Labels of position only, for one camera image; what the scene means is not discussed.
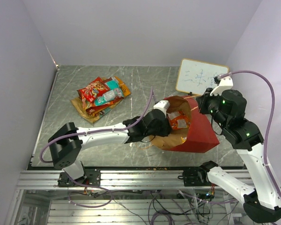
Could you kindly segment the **red snack packet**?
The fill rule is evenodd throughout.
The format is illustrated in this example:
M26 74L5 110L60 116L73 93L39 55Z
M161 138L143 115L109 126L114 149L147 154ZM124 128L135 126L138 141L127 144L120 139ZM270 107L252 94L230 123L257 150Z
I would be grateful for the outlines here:
M110 88L103 82L101 77L97 77L85 88L77 90L78 95L83 103L92 103L98 97L108 92Z

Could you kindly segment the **orange Fox's fruits bag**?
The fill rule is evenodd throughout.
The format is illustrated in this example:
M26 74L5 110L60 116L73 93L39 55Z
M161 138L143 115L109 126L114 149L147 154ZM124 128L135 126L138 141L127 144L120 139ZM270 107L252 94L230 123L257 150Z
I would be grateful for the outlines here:
M95 106L95 98L91 98L91 101L88 101L86 98L82 97L81 101L82 101L82 107L84 110L87 110L91 107Z

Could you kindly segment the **red paper bag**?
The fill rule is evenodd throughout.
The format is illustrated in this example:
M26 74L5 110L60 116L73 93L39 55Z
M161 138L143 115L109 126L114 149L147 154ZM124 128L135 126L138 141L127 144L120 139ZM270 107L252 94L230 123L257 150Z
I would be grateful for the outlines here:
M199 113L198 104L194 96L172 96L167 97L169 101L169 112L183 111L190 120L189 128L173 130L166 137L149 138L151 141L147 147L135 146L138 149L158 147L165 151L205 153L220 144L208 118ZM187 137L187 141L181 144L181 138Z

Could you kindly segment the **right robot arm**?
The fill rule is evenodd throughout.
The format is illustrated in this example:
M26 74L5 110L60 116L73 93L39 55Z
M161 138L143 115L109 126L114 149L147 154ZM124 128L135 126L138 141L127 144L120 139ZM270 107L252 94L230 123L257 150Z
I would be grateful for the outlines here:
M221 135L232 145L244 162L253 182L249 186L225 172L213 161L201 165L197 180L201 185L213 183L224 189L243 206L255 223L275 223L281 219L281 186L265 155L266 143L258 126L245 118L247 101L234 90L230 76L219 75L215 88L207 88L197 98L201 114L221 128Z

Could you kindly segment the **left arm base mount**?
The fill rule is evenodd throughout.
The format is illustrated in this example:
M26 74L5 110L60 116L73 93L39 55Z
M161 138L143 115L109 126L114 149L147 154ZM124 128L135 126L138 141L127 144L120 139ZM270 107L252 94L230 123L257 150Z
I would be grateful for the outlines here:
M75 181L84 185L100 186L101 173L97 169L85 169L84 176L76 179ZM70 180L66 172L61 172L58 179L58 187L72 188L79 185Z

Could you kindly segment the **kraft kettle chips bag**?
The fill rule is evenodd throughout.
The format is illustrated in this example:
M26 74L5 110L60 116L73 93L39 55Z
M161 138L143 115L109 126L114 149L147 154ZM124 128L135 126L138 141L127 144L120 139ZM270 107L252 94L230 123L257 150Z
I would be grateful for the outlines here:
M74 99L71 99L70 102L72 103L72 105L75 107L75 109L77 110L77 112L79 113L79 115L81 117L83 117L86 121L94 124L95 122L97 122L98 120L100 120L103 116L105 116L106 114L108 114L113 108L115 108L120 102L116 103L115 105L112 105L104 110L102 110L100 113L98 113L95 116L91 116L88 115L86 113L86 110L83 109L82 107L82 101L76 97Z

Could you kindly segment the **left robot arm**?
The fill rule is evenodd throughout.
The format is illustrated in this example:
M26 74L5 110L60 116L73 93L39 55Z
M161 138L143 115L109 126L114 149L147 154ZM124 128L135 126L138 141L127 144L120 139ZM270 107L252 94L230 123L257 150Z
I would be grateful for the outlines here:
M49 140L55 169L64 170L75 186L86 181L82 162L77 157L83 150L105 144L141 142L144 138L166 137L171 132L167 110L169 101L161 100L143 117L135 117L107 127L76 127L73 122L62 126Z

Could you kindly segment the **red chips bag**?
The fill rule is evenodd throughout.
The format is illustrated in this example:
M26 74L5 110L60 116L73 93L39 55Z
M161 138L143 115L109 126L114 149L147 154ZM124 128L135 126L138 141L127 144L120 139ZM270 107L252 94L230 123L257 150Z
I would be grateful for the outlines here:
M86 110L86 113L88 115L91 115L91 116L95 116L97 115L98 113L100 113L102 110L112 106L112 105L115 105L116 103L120 102L123 98L116 98L115 100L112 100L110 102L107 102L106 104L104 105L99 105L99 106L92 106L90 108L88 108Z

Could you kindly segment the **orange chips bag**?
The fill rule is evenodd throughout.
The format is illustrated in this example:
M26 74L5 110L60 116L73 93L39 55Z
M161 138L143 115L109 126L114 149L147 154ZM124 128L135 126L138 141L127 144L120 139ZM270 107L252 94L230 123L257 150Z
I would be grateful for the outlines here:
M124 94L123 99L126 98L127 96L129 96L131 94L131 92L130 92L129 88L126 86L126 84L119 77L117 77L117 76L112 76L112 77L114 77L118 80L119 86Z

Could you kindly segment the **orange snack packet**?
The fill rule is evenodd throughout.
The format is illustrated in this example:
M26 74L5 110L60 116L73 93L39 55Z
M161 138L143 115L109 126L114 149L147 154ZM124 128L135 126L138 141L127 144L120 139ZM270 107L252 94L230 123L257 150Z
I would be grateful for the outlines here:
M173 130L189 128L190 126L190 120L183 111L171 112L167 116Z

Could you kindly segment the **yellow snack packet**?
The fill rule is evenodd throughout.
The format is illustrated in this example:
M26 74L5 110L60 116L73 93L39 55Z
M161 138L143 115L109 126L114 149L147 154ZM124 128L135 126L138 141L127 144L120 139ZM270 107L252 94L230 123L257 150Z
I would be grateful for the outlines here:
M182 137L181 138L181 144L185 143L187 141L187 137Z

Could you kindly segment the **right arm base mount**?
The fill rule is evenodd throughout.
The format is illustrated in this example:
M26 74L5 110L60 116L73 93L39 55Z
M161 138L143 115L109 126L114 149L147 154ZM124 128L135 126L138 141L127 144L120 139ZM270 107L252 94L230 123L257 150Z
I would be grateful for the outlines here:
M183 181L185 187L198 187L208 185L206 172L201 169L184 170L182 175L177 177Z

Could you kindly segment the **teal Fox's candy bag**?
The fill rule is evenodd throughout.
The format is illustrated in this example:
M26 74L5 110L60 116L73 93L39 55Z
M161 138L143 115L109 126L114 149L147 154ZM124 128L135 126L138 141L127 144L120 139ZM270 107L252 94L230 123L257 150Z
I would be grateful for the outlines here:
M103 81L110 90L104 93L102 96L99 96L95 101L95 106L105 105L110 101L113 101L118 98L123 98L124 94L119 86L119 82L116 78L112 77Z

